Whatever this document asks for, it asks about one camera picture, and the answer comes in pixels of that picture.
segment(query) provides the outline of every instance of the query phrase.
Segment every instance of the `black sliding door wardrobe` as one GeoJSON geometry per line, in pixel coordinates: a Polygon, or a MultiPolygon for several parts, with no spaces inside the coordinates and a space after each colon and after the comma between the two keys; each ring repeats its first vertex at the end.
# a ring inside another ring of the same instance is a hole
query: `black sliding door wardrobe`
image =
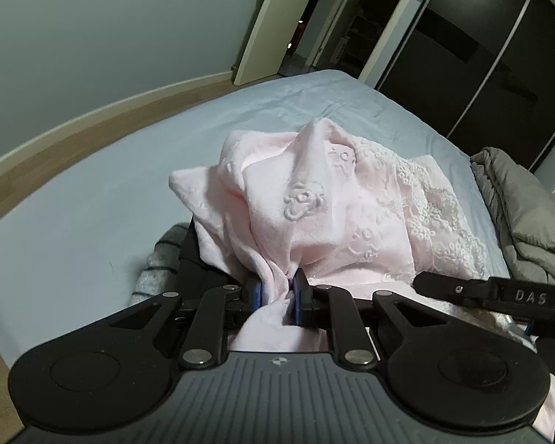
{"type": "Polygon", "coordinates": [[[535,170],[555,141],[555,6],[424,0],[376,90],[465,153],[535,170]]]}

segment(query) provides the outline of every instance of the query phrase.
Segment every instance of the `gray duvet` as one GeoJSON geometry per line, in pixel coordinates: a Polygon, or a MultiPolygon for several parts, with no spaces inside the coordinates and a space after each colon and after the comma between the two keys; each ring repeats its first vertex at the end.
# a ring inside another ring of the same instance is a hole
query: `gray duvet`
{"type": "Polygon", "coordinates": [[[555,284],[555,197],[498,148],[471,162],[512,276],[555,284]]]}

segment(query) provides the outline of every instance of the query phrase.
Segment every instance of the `pink garment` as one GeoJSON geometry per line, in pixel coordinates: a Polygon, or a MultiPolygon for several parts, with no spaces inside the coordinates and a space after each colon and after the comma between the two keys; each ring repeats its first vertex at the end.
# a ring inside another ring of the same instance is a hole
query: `pink garment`
{"type": "Polygon", "coordinates": [[[298,267],[359,298],[422,270],[487,275],[432,157],[406,160],[327,118],[299,133],[234,131],[217,166],[177,170],[169,185],[194,214],[202,259],[258,274],[265,303],[285,298],[298,267]]]}

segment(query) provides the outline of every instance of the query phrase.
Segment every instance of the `gray striped fabric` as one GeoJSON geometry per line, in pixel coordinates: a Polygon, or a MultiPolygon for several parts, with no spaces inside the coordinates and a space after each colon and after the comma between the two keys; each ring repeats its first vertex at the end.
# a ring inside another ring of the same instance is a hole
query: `gray striped fabric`
{"type": "Polygon", "coordinates": [[[148,256],[146,268],[139,275],[130,305],[159,293],[175,290],[173,287],[179,270],[179,252],[188,228],[188,223],[177,223],[160,237],[148,256]]]}

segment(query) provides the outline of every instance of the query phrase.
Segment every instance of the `mattress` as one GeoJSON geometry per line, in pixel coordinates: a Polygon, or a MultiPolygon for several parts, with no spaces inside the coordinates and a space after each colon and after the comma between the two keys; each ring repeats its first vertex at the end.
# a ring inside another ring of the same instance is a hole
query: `mattress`
{"type": "Polygon", "coordinates": [[[35,345],[124,308],[152,246],[188,222],[169,190],[176,169],[218,162],[234,129],[295,131],[329,117],[405,158],[432,155],[492,275],[508,276],[469,158],[410,112],[326,70],[245,88],[133,133],[60,173],[0,220],[0,353],[35,345]]]}

